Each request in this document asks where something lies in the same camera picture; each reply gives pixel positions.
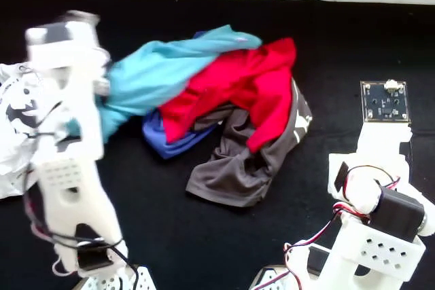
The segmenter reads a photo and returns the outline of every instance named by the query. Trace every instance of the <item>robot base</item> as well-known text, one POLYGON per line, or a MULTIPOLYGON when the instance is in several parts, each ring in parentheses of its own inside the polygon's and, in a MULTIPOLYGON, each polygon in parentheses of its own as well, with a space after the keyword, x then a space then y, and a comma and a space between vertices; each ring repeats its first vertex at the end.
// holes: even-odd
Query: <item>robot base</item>
MULTIPOLYGON (((154 285, 148 269, 145 266, 139 266, 137 271, 139 273, 139 282, 137 283, 136 289, 156 290, 156 286, 154 285)), ((122 287, 119 277, 110 276, 107 278, 98 278, 92 276, 84 278, 73 290, 133 290, 136 279, 135 273, 129 268, 127 269, 127 275, 126 282, 123 280, 122 287)))

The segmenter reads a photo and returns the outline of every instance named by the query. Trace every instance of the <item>black table surface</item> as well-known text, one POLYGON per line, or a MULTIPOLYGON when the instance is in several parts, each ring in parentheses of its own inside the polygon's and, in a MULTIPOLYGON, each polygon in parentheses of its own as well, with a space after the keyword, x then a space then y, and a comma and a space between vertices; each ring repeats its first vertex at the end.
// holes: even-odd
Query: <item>black table surface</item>
MULTIPOLYGON (((412 182, 435 201, 435 7, 317 0, 0 0, 0 62, 26 58, 24 30, 65 10, 101 16, 99 39, 119 60, 143 43, 190 38, 231 24, 264 42, 293 37, 294 78, 313 111, 306 139, 290 153, 262 203, 235 209, 189 196, 190 171, 208 160, 221 129, 164 161, 143 141, 141 119, 112 136, 98 162, 133 262, 146 265, 159 290, 244 290, 257 271, 281 264, 282 245, 307 238, 331 216, 328 154, 355 150, 362 126, 360 80, 408 82, 412 182)), ((76 277, 51 273, 51 245, 35 239, 20 198, 0 201, 2 289, 68 290, 76 277)), ((330 246, 334 231, 320 241, 330 246)), ((435 237, 403 289, 435 283, 435 237)))

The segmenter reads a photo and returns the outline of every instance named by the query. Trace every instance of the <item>fabric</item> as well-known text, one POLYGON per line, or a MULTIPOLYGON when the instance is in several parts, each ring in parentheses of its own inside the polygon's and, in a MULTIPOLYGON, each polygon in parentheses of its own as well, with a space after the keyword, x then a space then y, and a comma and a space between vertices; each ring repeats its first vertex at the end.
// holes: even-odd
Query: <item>fabric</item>
MULTIPOLYGON (((235 32, 229 25, 208 31, 196 39, 145 44, 108 71, 110 96, 104 105, 97 104, 104 141, 107 142, 129 117, 143 116, 177 96, 193 75, 220 54, 255 49, 260 45, 261 40, 257 37, 235 32)), ((70 124, 69 130, 72 135, 79 134, 76 124, 70 124)))
POLYGON ((0 64, 0 84, 3 84, 10 77, 19 78, 22 73, 28 70, 27 62, 19 62, 12 65, 0 64))
MULTIPOLYGON (((30 136, 36 125, 35 93, 16 77, 20 65, 8 65, 7 74, 13 77, 0 87, 0 198, 22 195, 25 168, 33 155, 30 136)), ((35 182, 31 173, 29 187, 35 182)))
POLYGON ((172 158, 191 148, 206 137, 215 127, 216 122, 199 132, 187 132, 184 137, 174 143, 166 142, 163 121, 158 110, 147 114, 143 119, 143 136, 157 153, 164 159, 172 158))
POLYGON ((221 55, 195 75, 183 93, 160 107, 168 143, 182 138, 197 117, 230 101, 249 111, 256 131, 247 146, 255 153, 285 129, 295 60, 290 38, 221 55))
POLYGON ((186 191, 230 206, 253 206, 261 201, 286 154, 301 141, 312 120, 307 102, 294 81, 292 94, 290 118, 283 134, 257 153, 250 152, 245 145, 255 133, 249 114, 235 109, 226 122, 220 146, 208 162, 193 169, 186 191))
POLYGON ((215 124, 221 124, 223 120, 230 116, 230 114, 236 109, 236 106, 232 103, 225 103, 215 108, 213 111, 198 117, 195 120, 191 130, 199 132, 207 129, 215 124))

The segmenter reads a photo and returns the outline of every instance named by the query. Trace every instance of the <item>wire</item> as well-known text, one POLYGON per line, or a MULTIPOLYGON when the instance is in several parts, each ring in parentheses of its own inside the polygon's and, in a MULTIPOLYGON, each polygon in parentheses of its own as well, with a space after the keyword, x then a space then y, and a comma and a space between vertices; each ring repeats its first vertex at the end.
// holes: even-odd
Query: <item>wire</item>
POLYGON ((346 202, 337 202, 334 205, 332 205, 332 212, 337 211, 345 211, 352 215, 355 215, 356 217, 360 218, 368 218, 368 215, 358 212, 354 207, 352 207, 349 203, 346 202))
POLYGON ((59 272, 59 271, 56 269, 56 266, 57 266, 57 264, 59 264, 59 263, 60 263, 60 256, 58 257, 57 261, 55 261, 55 262, 53 263, 53 265, 52 265, 52 271, 53 271, 53 274, 54 274, 54 275, 64 277, 64 276, 70 276, 71 274, 74 273, 74 272, 59 272))
POLYGON ((386 175, 391 179, 391 183, 387 184, 386 187, 388 187, 388 186, 390 186, 390 185, 393 185, 394 183, 397 183, 397 182, 399 182, 399 180, 400 180, 400 177, 398 177, 397 180, 394 180, 394 178, 393 178, 393 177, 392 177, 392 176, 391 176, 387 171, 385 171, 385 170, 382 169, 382 168, 379 168, 378 166, 371 166, 371 165, 369 165, 369 164, 365 164, 365 165, 361 165, 361 166, 354 166, 354 167, 350 168, 350 169, 347 171, 346 176, 345 176, 345 183, 344 183, 344 185, 343 185, 343 197, 344 197, 346 200, 349 200, 349 199, 347 198, 347 196, 346 196, 347 180, 348 180, 348 177, 349 177, 349 173, 350 173, 352 170, 355 170, 355 169, 357 169, 357 168, 373 168, 373 169, 377 169, 377 170, 382 171, 383 173, 385 173, 385 174, 386 174, 386 175))
POLYGON ((263 283, 261 285, 256 285, 254 288, 252 288, 251 290, 260 290, 260 289, 264 289, 265 287, 268 287, 269 285, 272 285, 273 283, 277 282, 278 280, 281 280, 282 278, 286 277, 288 274, 290 274, 290 270, 282 272, 281 274, 278 274, 276 277, 270 279, 269 281, 267 281, 266 283, 263 283))
POLYGON ((139 282, 139 271, 137 270, 137 267, 134 266, 127 257, 125 257, 117 248, 113 247, 111 248, 112 251, 114 251, 116 253, 116 255, 118 255, 119 257, 121 257, 121 259, 123 261, 125 261, 125 263, 133 270, 133 272, 136 275, 136 279, 135 282, 133 283, 133 290, 136 290, 137 288, 137 283, 139 282))

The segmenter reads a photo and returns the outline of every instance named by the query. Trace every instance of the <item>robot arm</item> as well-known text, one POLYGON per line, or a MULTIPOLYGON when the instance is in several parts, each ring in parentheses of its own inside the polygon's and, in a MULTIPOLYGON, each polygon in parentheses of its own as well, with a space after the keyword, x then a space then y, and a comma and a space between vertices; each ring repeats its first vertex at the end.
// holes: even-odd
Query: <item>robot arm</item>
POLYGON ((251 290, 398 290, 417 268, 425 251, 419 236, 435 232, 435 205, 409 183, 408 162, 399 154, 412 137, 406 83, 361 87, 358 149, 330 154, 328 192, 342 201, 333 206, 334 217, 310 239, 286 244, 285 267, 263 269, 275 274, 258 277, 251 290), (338 216, 333 247, 315 244, 338 216))
MULTIPOLYGON (((73 12, 64 22, 26 32, 34 74, 25 74, 23 80, 37 90, 38 114, 31 165, 39 177, 45 221, 35 217, 28 200, 26 210, 32 230, 54 243, 67 272, 97 279, 116 276, 128 289, 128 250, 95 164, 103 156, 103 142, 94 93, 96 85, 107 91, 98 82, 109 54, 99 47, 94 22, 90 14, 73 12), (80 138, 62 139, 71 119, 80 127, 80 138), (82 223, 99 238, 76 237, 82 223)), ((138 274, 133 278, 136 285, 138 274)))

